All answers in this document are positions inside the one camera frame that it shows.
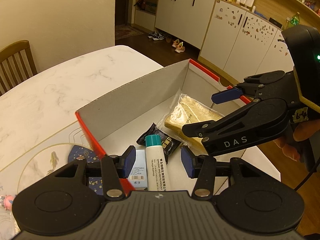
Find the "black cable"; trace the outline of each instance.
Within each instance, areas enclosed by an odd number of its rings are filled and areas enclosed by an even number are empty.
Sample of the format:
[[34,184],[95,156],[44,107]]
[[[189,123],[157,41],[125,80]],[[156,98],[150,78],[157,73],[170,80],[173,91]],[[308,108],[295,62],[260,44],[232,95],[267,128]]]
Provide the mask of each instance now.
[[300,182],[300,184],[297,187],[295,187],[294,189],[295,191],[297,191],[311,177],[311,175],[316,171],[319,164],[320,164],[320,157],[318,158],[316,164],[312,167],[309,174],[303,179],[303,181]]

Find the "open box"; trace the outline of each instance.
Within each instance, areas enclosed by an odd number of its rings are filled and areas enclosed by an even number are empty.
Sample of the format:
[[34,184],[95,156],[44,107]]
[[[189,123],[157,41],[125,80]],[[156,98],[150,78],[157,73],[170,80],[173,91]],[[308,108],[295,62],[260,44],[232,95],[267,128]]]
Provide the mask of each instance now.
[[[141,147],[136,140],[153,122],[158,123],[167,113],[179,89],[210,107],[211,95],[226,88],[220,84],[219,77],[206,68],[193,60],[184,60],[151,72],[101,96],[79,109],[76,117],[98,157],[101,158],[106,153],[121,155],[129,145]],[[249,100],[241,97],[215,105],[213,109],[227,115],[246,103],[249,103]],[[228,162],[231,157],[244,157],[246,151],[263,155],[257,147],[252,147],[215,158]],[[271,171],[265,172],[273,173],[270,175],[279,179],[278,171],[265,156],[262,158]],[[169,157],[167,168],[172,190],[188,190],[191,193],[196,179],[187,176],[181,162],[180,148]],[[226,186],[226,178],[216,178],[214,193]]]

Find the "small white container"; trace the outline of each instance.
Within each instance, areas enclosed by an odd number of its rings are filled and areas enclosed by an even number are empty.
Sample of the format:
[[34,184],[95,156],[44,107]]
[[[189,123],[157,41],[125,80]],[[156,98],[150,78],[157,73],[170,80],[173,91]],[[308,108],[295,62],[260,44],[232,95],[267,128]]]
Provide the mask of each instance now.
[[145,141],[148,191],[171,190],[161,137],[157,134],[152,134],[146,136]]

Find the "light blue box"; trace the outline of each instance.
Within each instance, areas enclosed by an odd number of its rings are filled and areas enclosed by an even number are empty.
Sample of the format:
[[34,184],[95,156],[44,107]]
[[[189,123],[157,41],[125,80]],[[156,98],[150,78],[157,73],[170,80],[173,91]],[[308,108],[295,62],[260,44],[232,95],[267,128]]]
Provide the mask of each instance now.
[[136,149],[136,161],[132,167],[128,180],[136,190],[148,189],[146,151]]

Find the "door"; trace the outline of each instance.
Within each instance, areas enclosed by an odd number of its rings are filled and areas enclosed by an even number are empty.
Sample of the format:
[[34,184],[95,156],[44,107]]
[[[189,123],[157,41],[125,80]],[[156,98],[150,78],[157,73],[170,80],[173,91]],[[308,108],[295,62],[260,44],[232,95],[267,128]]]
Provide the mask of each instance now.
[[188,6],[192,0],[173,0],[169,33],[185,40],[187,32],[193,31],[188,25]]
[[223,69],[236,42],[246,11],[217,0],[200,56]]
[[278,29],[261,18],[246,12],[223,71],[242,82],[255,75]]
[[115,26],[127,24],[129,0],[116,0]]
[[189,7],[187,8],[189,13],[186,22],[188,30],[185,40],[198,49],[201,49],[214,1],[215,0],[190,0],[188,4],[186,4],[186,6]]
[[173,0],[158,0],[156,12],[156,28],[169,32]]
[[281,30],[277,30],[276,36],[271,43],[270,48],[264,59],[262,60],[256,74],[271,72],[276,70],[283,70],[289,72],[293,70],[293,61],[288,50],[287,45],[284,43],[284,38]]

